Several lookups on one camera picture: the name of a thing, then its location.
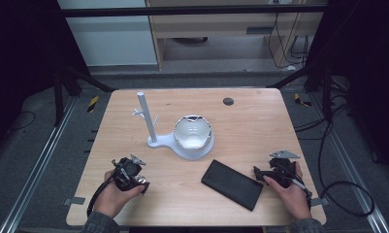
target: wooden table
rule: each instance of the wooden table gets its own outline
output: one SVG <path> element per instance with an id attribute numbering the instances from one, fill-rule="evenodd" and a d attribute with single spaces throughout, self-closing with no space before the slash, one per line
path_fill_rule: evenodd
<path id="1" fill-rule="evenodd" d="M 212 151 L 196 161 L 184 160 L 167 148 L 151 149 L 146 122 L 133 116 L 140 109 L 137 92 L 146 95 L 157 134 L 168 134 L 187 115 L 200 115 L 211 124 L 215 143 Z M 234 99 L 226 106 L 223 99 Z M 115 218 L 129 226 L 264 226 L 287 225 L 291 216 L 277 194 L 264 186 L 254 211 L 249 211 L 201 183 L 213 159 L 253 179 L 252 167 L 271 170 L 269 154 L 289 150 L 298 161 L 304 181 L 317 197 L 308 166 L 301 151 L 282 96 L 277 89 L 131 89 L 113 93 L 101 122 L 91 154 L 82 173 L 76 197 L 83 205 L 72 205 L 67 215 L 70 225 L 83 225 L 91 196 L 112 170 L 111 161 L 134 153 L 146 166 L 140 173 L 150 182 L 145 195 L 124 207 Z M 321 206 L 311 208 L 314 218 L 325 223 Z"/>

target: human hand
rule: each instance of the human hand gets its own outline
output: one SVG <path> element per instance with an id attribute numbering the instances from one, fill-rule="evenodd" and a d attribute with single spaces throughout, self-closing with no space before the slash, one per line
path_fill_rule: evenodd
<path id="1" fill-rule="evenodd" d="M 106 172 L 104 181 L 112 172 Z M 139 185 L 128 191 L 121 191 L 114 182 L 110 182 L 95 201 L 93 211 L 114 218 L 128 201 L 138 196 L 144 189 L 143 185 Z"/>
<path id="2" fill-rule="evenodd" d="M 296 174 L 303 178 L 303 173 L 301 172 L 300 164 L 296 162 Z M 311 212 L 309 211 L 306 193 L 303 190 L 291 183 L 287 188 L 283 188 L 275 180 L 264 176 L 266 183 L 279 195 L 287 209 L 288 213 L 295 218 L 296 220 L 312 218 Z"/>

